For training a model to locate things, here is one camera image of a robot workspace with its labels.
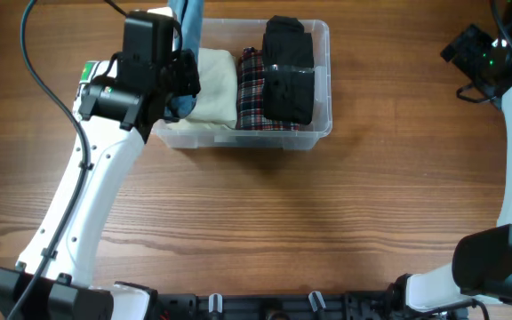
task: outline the cream folded cloth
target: cream folded cloth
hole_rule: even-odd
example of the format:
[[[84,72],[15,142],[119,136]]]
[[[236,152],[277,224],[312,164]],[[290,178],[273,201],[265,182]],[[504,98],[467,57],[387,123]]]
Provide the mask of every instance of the cream folded cloth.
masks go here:
[[[230,52],[201,48],[199,82],[193,111],[178,123],[166,124],[172,130],[232,130],[236,127],[235,59]]]

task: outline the clear plastic container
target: clear plastic container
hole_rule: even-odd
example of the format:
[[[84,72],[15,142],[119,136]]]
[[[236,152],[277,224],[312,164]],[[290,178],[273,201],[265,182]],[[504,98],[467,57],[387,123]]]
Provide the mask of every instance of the clear plastic container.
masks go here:
[[[267,20],[204,19],[201,47],[240,57],[245,47],[261,49]],[[309,150],[332,129],[329,28],[320,20],[300,21],[313,37],[316,90],[313,121],[299,131],[171,130],[157,122],[155,134],[170,148],[242,147]]]

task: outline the wood grain surface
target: wood grain surface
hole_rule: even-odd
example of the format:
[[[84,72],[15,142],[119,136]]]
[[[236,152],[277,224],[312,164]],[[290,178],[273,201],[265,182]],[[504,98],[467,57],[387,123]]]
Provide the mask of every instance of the wood grain surface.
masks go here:
[[[0,0],[0,266],[8,268],[41,222],[75,138],[24,67],[25,4]],[[274,14],[329,25],[331,135],[309,152],[172,150],[152,137],[108,218],[96,284],[196,294],[380,290],[450,262],[462,237],[495,226],[503,115],[456,100],[468,80],[439,56],[469,23],[493,32],[485,1],[205,6],[212,18]],[[100,1],[41,1],[32,12],[31,59],[67,105],[84,62],[119,50],[123,22]],[[510,319],[512,307],[491,313]]]

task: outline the folded clothes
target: folded clothes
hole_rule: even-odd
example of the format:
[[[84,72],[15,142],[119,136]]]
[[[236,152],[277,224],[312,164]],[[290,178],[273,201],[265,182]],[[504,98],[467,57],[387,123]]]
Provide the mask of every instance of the folded clothes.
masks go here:
[[[265,67],[313,68],[313,40],[295,18],[274,16],[262,42]],[[313,115],[315,74],[312,71],[264,71],[264,115],[268,119],[310,124]]]
[[[199,81],[193,111],[178,123],[167,124],[173,130],[227,130],[236,127],[235,59],[225,50],[199,50]]]
[[[270,120],[264,116],[265,80],[262,51],[257,51],[254,48],[244,49],[239,63],[236,128],[239,130],[299,130],[299,124]]]

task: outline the plaid shirt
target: plaid shirt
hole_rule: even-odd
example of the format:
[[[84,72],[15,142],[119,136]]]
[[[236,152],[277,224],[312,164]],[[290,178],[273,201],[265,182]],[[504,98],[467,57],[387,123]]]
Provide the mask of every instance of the plaid shirt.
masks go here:
[[[240,75],[238,77],[238,130],[284,130],[297,131],[299,124],[288,121],[268,120],[264,117],[264,62],[262,51],[245,48],[240,58]]]

